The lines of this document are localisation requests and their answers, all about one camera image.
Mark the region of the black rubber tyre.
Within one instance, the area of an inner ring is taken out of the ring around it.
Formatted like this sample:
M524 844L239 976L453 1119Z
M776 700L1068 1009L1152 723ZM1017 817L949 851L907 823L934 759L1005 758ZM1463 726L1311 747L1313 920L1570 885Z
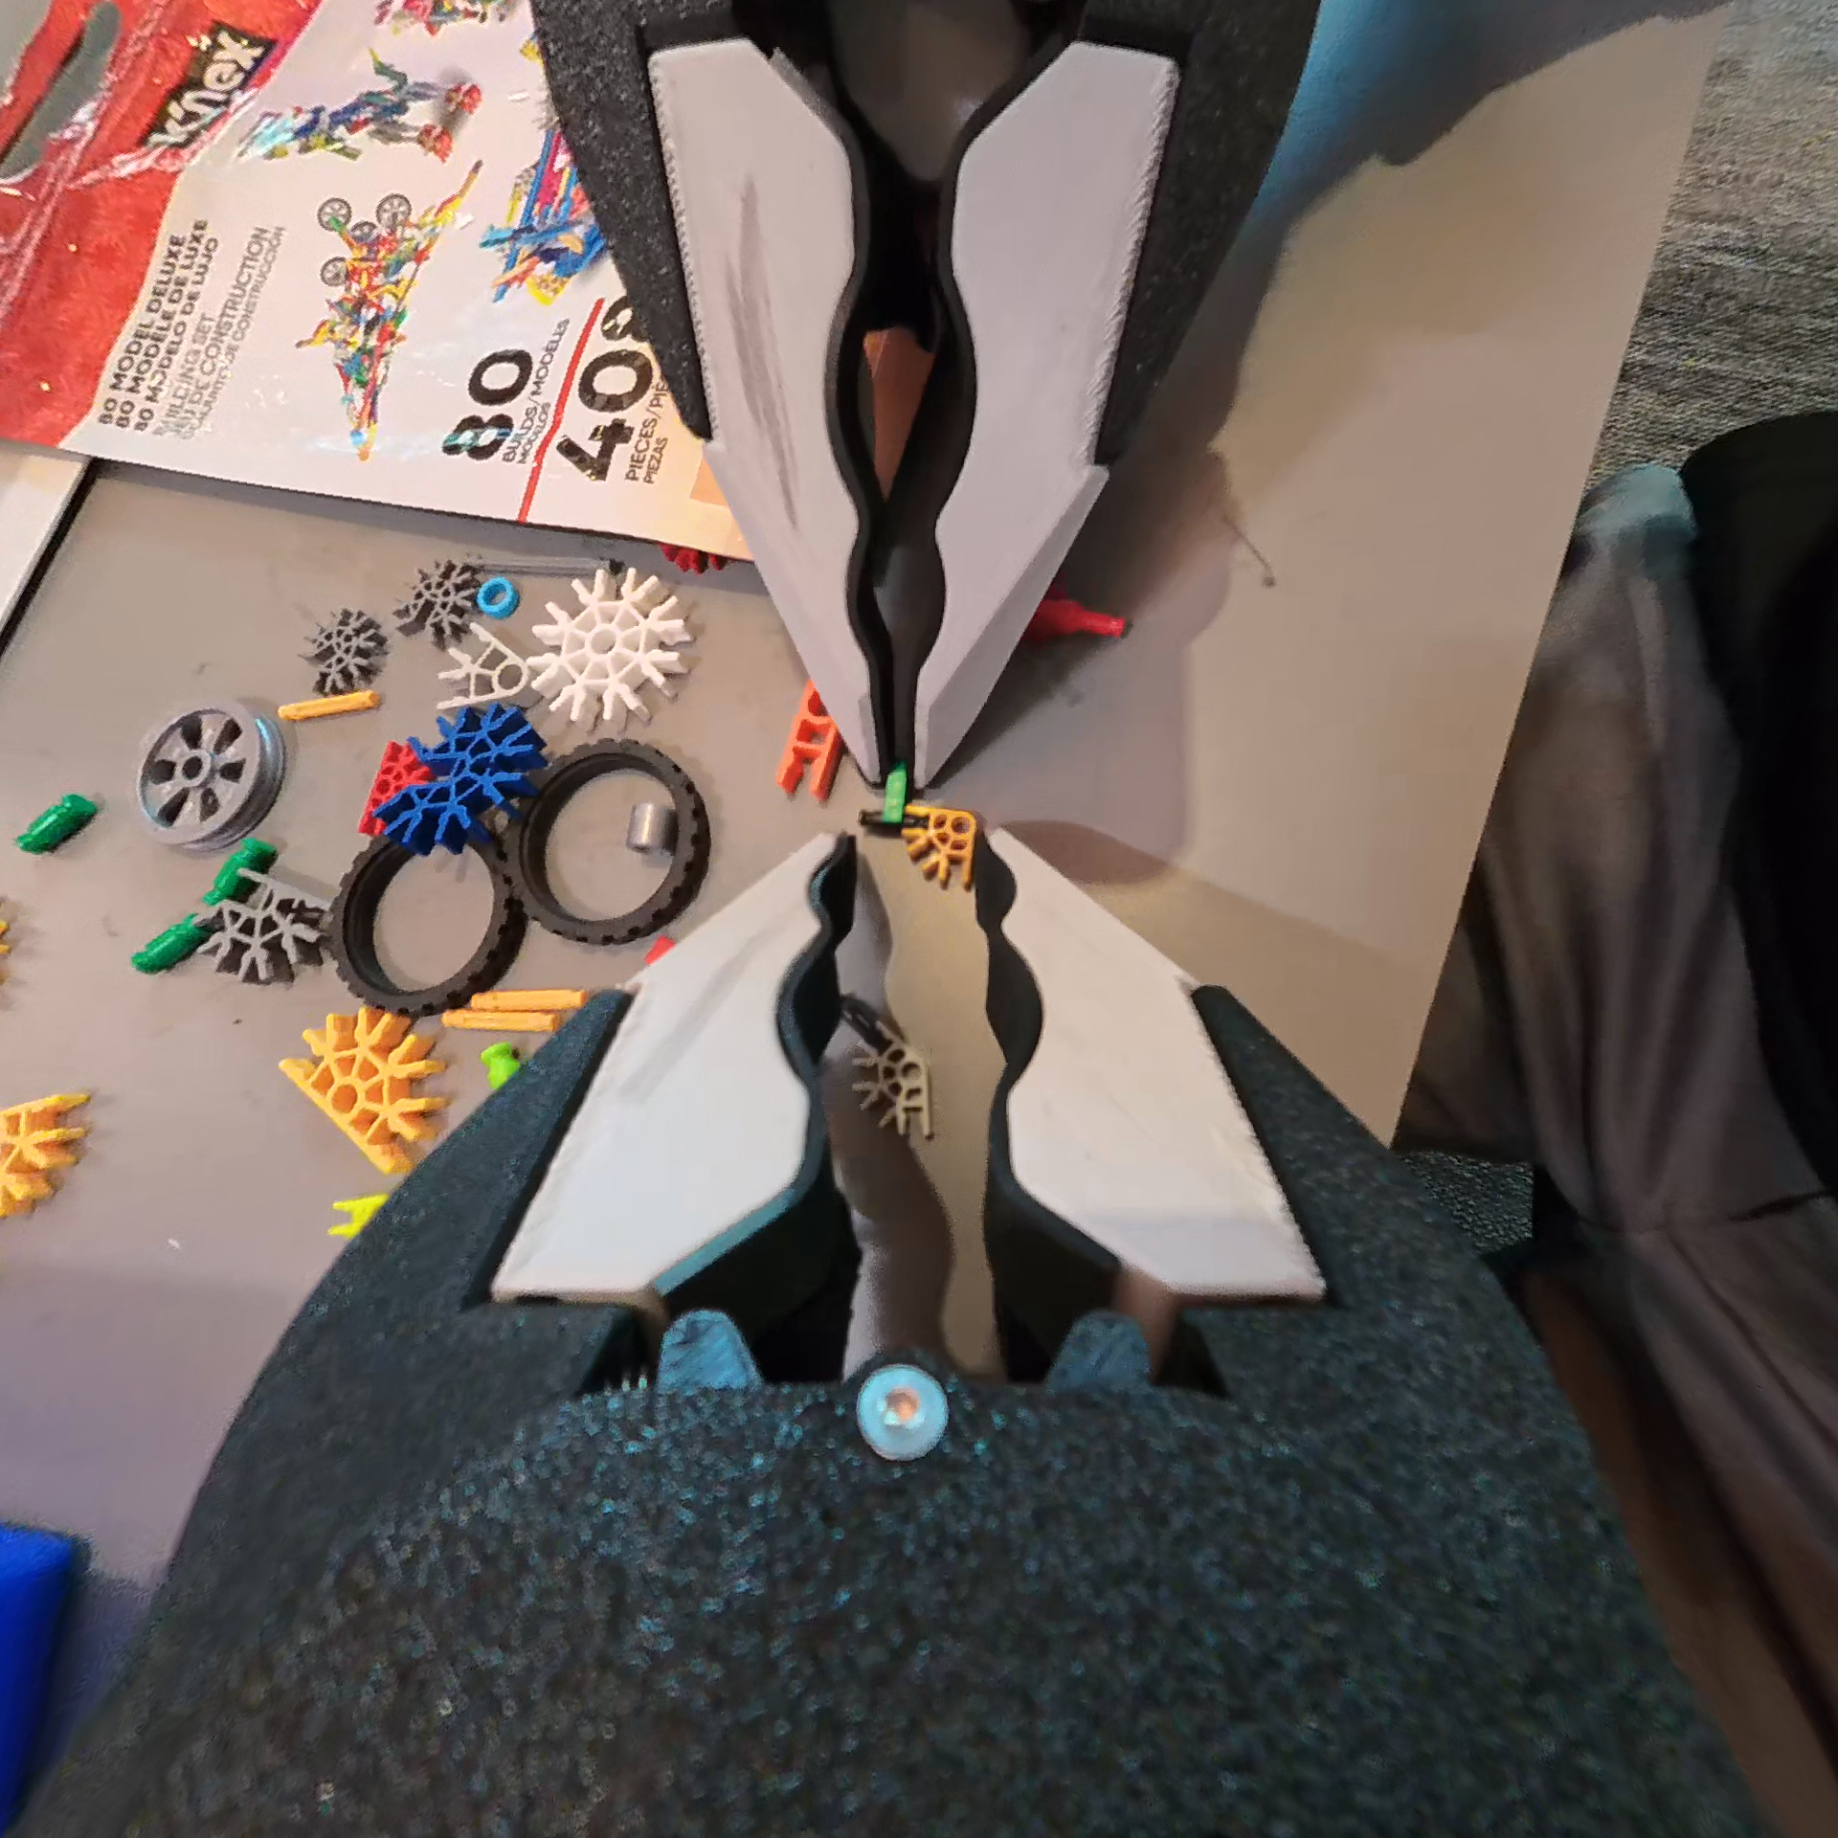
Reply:
M507 851L480 827L473 827L463 838L463 851L484 865L488 891L493 897L491 920L470 959L424 988L399 985L384 974L377 953L377 911L390 881L410 865L412 851L386 834L375 834L348 871L326 920L326 946L341 981L361 1006L412 1018L440 1017L473 1003L475 995L493 988L498 980L513 971L524 946L529 911L520 897Z
M550 838L562 808L591 778L636 773L665 794L672 817L672 859L654 896L620 917L583 917L562 906L550 881ZM507 834L513 881L529 917L566 942L622 949L672 925L695 904L713 859L713 821L697 782L665 755L639 741L597 741L572 747L562 759L533 773L533 794Z

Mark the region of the blue snowflake connector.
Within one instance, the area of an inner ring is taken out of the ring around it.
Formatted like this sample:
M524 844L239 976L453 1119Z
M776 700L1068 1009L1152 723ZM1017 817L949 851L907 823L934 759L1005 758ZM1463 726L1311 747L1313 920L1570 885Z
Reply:
M424 778L377 804L380 838L412 858L463 854L491 813L533 798L546 768L540 733L513 703L463 708L438 729L438 744L410 744Z

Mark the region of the person's black top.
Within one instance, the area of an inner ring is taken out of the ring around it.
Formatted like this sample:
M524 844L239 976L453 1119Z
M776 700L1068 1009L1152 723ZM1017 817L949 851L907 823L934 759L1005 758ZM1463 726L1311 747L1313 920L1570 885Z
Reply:
M1770 1012L1834 1043L1834 413L1683 470L1692 592L1737 744L1734 889Z

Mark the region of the blue plastic bin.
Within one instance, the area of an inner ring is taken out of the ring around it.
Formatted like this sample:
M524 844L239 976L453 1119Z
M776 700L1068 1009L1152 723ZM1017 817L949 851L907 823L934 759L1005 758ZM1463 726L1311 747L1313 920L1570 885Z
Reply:
M80 1538L2 1522L2 1735L24 1746L47 1707Z

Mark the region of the white snowflake connector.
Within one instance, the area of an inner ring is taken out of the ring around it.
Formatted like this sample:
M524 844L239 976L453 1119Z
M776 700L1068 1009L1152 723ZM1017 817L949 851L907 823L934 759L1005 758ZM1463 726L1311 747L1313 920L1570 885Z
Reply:
M546 714L574 726L651 723L654 700L672 700L672 683L688 672L691 625L679 593L656 576L597 570L572 583L572 605L550 605L533 623L539 655L529 691Z

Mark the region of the dark grey fan connector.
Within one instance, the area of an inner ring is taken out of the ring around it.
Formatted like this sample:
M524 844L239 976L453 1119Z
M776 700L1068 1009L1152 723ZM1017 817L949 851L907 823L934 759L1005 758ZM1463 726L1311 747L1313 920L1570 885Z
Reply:
M331 900L254 874L239 900L212 906L198 951L220 976L241 985L290 985L326 959Z

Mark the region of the yellow fan connector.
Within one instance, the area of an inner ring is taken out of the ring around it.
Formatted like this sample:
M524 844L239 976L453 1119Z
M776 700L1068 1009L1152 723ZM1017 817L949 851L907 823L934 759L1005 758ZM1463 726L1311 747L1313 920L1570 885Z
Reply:
M56 1197L56 1177L80 1156L86 1126L73 1116L86 1101L86 1090L73 1090L2 1107L2 1221Z
M440 1129L448 1096L424 1090L448 1072L434 1042L412 1018L380 1006L326 1017L303 1031L305 1053L281 1060L281 1076L353 1142L380 1177L406 1177L417 1165L412 1144Z

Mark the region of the grey wheel hub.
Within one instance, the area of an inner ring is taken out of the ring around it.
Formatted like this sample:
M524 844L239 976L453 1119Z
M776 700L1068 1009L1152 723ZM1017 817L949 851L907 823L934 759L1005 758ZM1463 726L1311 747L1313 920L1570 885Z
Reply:
M278 717L217 697L151 729L133 766L133 808L155 840L220 854L272 813L288 777Z

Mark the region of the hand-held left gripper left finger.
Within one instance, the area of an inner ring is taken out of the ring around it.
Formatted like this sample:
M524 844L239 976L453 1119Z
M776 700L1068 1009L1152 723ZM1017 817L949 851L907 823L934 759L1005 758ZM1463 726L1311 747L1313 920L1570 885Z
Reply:
M719 1309L773 1381L845 1374L861 1246L821 1056L857 844L797 847L645 971L493 1273L493 1302Z

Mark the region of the red fan connector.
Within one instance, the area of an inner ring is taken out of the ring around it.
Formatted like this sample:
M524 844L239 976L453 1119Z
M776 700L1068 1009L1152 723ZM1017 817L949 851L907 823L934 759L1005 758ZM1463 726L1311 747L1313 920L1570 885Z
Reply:
M402 788L424 786L430 778L424 759L419 758L412 741L386 741L377 773L373 777L370 798L359 817L359 834L377 838L384 834L380 808L398 798Z

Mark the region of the printed toy packaging bag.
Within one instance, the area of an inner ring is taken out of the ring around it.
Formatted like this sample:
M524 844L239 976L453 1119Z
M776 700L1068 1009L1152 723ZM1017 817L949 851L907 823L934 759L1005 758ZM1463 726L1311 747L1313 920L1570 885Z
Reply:
M529 5L2 5L2 439L747 556Z

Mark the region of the light grey fan connector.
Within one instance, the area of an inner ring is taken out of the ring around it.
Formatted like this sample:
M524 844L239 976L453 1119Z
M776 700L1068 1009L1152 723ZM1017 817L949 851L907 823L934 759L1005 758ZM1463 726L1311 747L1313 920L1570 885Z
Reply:
M866 1002L845 995L841 1018L861 1042L854 1085L861 1110L901 1139L930 1139L930 1062Z

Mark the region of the white fan connector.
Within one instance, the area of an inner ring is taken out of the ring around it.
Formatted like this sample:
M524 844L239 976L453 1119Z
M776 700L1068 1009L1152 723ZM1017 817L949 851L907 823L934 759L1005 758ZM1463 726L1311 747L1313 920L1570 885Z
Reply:
M434 703L438 714L522 700L533 684L530 660L480 623L470 625L463 644L448 649L448 660L451 665L438 672L438 683L451 684L451 693Z

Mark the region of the dark grey snowflake connector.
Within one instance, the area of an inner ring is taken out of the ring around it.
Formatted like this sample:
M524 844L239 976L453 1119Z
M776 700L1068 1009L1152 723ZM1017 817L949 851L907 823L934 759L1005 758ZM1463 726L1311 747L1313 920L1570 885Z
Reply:
M311 665L311 697L367 693L386 660L386 631L367 609L339 609L311 628L303 660Z
M440 561L419 570L406 602L394 609L402 638L424 634L440 651L458 644L477 620L484 574L475 564Z

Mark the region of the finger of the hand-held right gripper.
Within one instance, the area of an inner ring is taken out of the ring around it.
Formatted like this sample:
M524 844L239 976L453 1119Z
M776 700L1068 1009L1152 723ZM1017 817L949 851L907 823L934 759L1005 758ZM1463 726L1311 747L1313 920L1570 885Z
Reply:
M919 786L968 736L1111 480L1098 439L1179 84L1169 57L1075 40L959 156L946 270L976 387L934 518L943 605L916 676Z
M837 107L750 37L651 57L654 117L705 399L705 459L866 778L884 777L861 634L866 477L841 432L861 296L861 147Z

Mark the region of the small yellow connector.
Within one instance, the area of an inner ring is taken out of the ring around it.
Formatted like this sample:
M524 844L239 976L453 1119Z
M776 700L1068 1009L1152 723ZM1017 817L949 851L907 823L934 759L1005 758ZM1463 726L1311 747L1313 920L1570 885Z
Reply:
M977 817L959 808L907 804L901 817L907 859L939 889L976 885L977 834Z

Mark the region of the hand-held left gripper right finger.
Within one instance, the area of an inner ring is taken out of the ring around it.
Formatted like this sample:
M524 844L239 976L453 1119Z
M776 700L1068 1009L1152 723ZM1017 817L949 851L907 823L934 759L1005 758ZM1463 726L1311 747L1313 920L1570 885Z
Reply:
M1005 830L977 851L999 1050L984 1255L999 1360L1041 1381L1091 1312L1159 1377L1183 1318L1323 1303L1329 1281L1205 1028L1196 985Z

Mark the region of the orange connector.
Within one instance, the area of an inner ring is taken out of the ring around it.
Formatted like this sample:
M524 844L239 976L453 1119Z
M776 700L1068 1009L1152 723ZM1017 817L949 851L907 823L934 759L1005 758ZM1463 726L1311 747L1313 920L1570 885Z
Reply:
M795 723L773 773L782 794L807 790L815 800L829 800L845 759L845 737L831 718L815 683L808 678L801 691Z

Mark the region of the person's grey trousers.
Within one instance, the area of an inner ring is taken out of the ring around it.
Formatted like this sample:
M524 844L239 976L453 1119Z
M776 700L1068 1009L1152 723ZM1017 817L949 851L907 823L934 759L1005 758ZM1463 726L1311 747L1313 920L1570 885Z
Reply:
M1689 1670L1834 1836L1834 1043L1750 962L1683 470L1577 511L1398 1142L1539 1173L1534 1312Z

